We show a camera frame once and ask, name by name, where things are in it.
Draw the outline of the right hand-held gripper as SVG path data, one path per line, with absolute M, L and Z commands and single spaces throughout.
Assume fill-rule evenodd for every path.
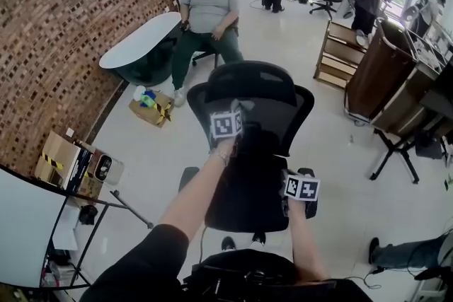
M 298 202 L 315 202 L 319 203 L 319 191 L 321 181 L 316 178 L 310 178 L 299 173 L 286 173 L 284 186 L 281 191 L 282 208 L 284 215 L 287 216 L 289 207 L 288 200 L 293 199 Z

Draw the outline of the grey cloth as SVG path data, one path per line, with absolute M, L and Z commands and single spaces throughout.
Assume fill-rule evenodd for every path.
M 233 99 L 231 102 L 231 111 L 232 112 L 248 112 L 255 107 L 255 103 L 252 100 L 239 100 L 237 98 Z

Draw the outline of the black mesh chair backrest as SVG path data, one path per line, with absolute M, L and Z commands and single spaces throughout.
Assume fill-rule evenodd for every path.
M 296 133 L 314 107 L 308 89 L 294 84 L 280 66 L 259 61 L 224 64 L 207 82 L 193 86 L 187 101 L 206 134 L 210 148 L 210 115 L 230 110 L 233 99 L 252 100 L 255 107 L 243 113 L 239 153 L 289 156 Z

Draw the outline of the person's right forearm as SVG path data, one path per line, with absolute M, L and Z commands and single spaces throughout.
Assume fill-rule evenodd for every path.
M 289 229 L 292 239 L 293 263 L 301 282 L 324 281 L 330 275 L 323 265 L 321 255 L 305 214 L 305 203 L 288 199 Z

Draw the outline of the person's left forearm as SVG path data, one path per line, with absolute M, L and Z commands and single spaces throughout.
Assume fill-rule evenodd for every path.
M 215 148 L 235 149 L 234 137 L 220 141 Z M 183 188 L 166 208 L 160 224 L 177 228 L 191 241 L 200 229 L 217 185 L 226 167 L 216 156 L 209 156 L 197 175 Z

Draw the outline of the black chair seat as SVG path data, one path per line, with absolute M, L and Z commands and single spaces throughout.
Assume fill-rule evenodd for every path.
M 288 227 L 282 201 L 285 158 L 241 154 L 222 173 L 205 225 L 233 233 L 272 233 Z

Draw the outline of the black chest-mounted rig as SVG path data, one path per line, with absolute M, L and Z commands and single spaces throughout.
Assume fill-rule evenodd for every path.
M 283 276 L 198 265 L 182 284 L 194 302 L 328 302 L 335 281 L 289 285 Z

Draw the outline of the white oval table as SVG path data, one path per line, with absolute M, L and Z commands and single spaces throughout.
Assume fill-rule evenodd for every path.
M 156 86 L 171 75 L 174 50 L 181 36 L 180 14 L 155 16 L 121 40 L 100 59 L 99 66 L 137 86 Z

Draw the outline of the small white trash bin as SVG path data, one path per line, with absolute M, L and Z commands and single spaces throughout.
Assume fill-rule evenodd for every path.
M 111 186 L 118 185 L 125 165 L 112 156 L 102 153 L 94 169 L 94 178 Z

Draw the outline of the brown wooden cabinet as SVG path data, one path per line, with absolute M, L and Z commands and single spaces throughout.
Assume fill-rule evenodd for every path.
M 345 88 L 349 116 L 399 137 L 427 115 L 420 104 L 447 65 L 444 55 L 415 33 L 379 19 Z

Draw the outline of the black printed box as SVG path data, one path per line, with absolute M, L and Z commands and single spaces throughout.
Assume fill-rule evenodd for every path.
M 63 166 L 63 190 L 69 192 L 76 192 L 78 190 L 83 178 L 86 176 L 92 158 L 93 154 L 89 150 L 78 148 L 72 160 Z

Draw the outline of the small black bag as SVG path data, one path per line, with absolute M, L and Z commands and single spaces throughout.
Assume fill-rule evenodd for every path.
M 79 214 L 79 223 L 82 225 L 93 226 L 95 223 L 98 210 L 95 206 L 87 204 L 83 205 Z

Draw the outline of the person's black clothed torso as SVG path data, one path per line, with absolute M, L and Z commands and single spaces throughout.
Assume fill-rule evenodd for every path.
M 84 292 L 80 302 L 194 302 L 182 290 L 184 280 L 178 280 L 188 246 L 183 232 L 173 226 L 158 225 L 139 245 L 104 271 Z M 221 252 L 198 265 L 242 272 L 261 271 L 281 275 L 286 284 L 298 285 L 294 264 L 268 252 L 251 249 Z M 337 283 L 328 302 L 373 302 L 351 280 L 325 281 Z

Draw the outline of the large cardboard box striped tape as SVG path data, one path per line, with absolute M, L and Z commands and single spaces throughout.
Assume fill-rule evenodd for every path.
M 75 176 L 75 168 L 80 155 L 80 147 L 51 131 L 33 175 L 38 180 L 65 190 Z

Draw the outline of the whiteboard on black stand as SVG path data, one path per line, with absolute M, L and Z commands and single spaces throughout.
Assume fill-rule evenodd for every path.
M 91 241 L 107 210 L 125 209 L 134 214 L 148 229 L 153 223 L 138 214 L 115 190 L 111 195 L 117 202 L 94 199 L 46 182 L 26 178 L 0 165 L 0 284 L 23 289 L 61 291 L 87 288 L 91 285 L 81 272 Z M 103 205 L 81 257 L 67 286 L 42 285 L 49 250 L 56 247 L 52 241 L 69 199 L 77 198 Z

